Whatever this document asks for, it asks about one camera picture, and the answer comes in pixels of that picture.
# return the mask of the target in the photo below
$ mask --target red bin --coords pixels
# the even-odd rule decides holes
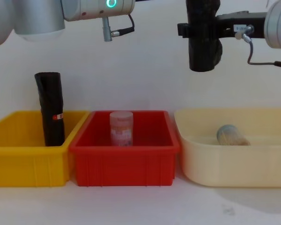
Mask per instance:
[[[169,186],[180,146],[165,111],[133,112],[133,146],[111,145],[109,115],[93,112],[70,145],[79,186]]]

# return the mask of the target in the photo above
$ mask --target plastic storage bin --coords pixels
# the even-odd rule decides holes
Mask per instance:
[[[0,187],[63,186],[69,180],[68,146],[88,112],[64,112],[66,141],[45,147],[41,112],[15,112],[0,121]]]
[[[164,111],[133,112],[133,146],[111,145],[110,112],[94,112],[70,146],[79,186],[163,186],[175,177],[179,144]]]
[[[281,109],[184,109],[175,113],[182,169],[218,187],[281,187]],[[217,130],[233,124],[251,146],[220,146]]]

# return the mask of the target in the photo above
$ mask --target green indicator light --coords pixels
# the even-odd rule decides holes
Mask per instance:
[[[108,6],[109,8],[113,8],[113,7],[116,6],[117,0],[107,0],[107,1],[106,1],[106,4],[107,4],[107,6]]]

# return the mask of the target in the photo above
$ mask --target black cylinder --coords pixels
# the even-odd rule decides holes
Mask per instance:
[[[186,0],[188,23],[212,29],[220,0]],[[193,37],[189,39],[190,69],[196,72],[213,70],[222,57],[222,44],[212,37]]]
[[[35,74],[43,117],[46,146],[61,146],[65,141],[63,97],[60,73]]]

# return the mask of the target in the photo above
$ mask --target white wall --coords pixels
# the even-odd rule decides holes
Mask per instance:
[[[219,11],[266,11],[267,0],[222,0]],[[177,35],[185,23],[184,0],[136,3],[136,32],[103,41],[100,19],[71,22],[58,40],[27,43],[15,34],[0,46],[0,117],[39,109],[34,74],[62,74],[65,109],[163,109],[201,106],[281,106],[281,69],[246,65],[249,46],[225,39],[212,72],[188,65],[188,43]],[[111,18],[113,29],[130,25]],[[281,60],[281,50],[256,40],[255,61]]]

